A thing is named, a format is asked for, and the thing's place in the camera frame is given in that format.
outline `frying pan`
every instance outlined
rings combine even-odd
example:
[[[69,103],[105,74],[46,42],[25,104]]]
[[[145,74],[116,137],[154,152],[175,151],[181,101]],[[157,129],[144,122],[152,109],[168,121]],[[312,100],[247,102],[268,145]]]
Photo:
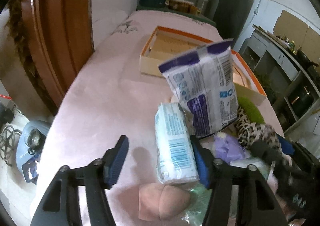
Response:
[[[297,58],[299,60],[299,63],[305,70],[307,70],[312,65],[319,67],[319,64],[310,61],[309,58],[300,49],[297,50]]]

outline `refrigerator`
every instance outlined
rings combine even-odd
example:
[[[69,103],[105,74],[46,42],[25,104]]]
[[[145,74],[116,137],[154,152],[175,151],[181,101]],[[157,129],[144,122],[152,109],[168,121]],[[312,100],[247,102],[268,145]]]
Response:
[[[236,40],[249,11],[249,0],[208,0],[204,16],[217,24],[216,28],[223,39]]]

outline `white tile floor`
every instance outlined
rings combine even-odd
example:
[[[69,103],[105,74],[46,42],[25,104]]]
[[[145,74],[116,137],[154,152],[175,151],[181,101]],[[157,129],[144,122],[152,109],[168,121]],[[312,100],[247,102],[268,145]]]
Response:
[[[29,120],[17,110],[13,112],[11,125],[22,131]],[[17,226],[29,226],[31,222],[29,207],[36,194],[36,186],[24,181],[16,166],[15,152],[10,157],[9,163],[12,167],[0,159],[0,200]]]

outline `purple stripe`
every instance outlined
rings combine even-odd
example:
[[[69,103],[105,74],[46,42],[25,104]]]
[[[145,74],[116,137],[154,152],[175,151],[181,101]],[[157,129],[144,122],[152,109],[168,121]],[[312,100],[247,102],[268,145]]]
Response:
[[[228,47],[231,45],[233,39],[226,39],[221,42],[216,42],[210,46],[207,47],[209,54],[220,54],[228,49]]]
[[[196,51],[192,51],[187,54],[181,55],[180,57],[174,58],[170,61],[160,64],[159,71],[161,73],[164,73],[173,67],[192,65],[198,63],[199,61],[200,60],[198,53]]]

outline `green brush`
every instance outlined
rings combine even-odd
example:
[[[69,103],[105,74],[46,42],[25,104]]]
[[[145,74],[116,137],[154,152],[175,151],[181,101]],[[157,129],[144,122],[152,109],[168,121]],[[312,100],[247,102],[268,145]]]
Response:
[[[259,109],[246,97],[238,97],[239,106],[244,109],[244,112],[247,114],[250,122],[265,124],[263,116],[261,115]]]

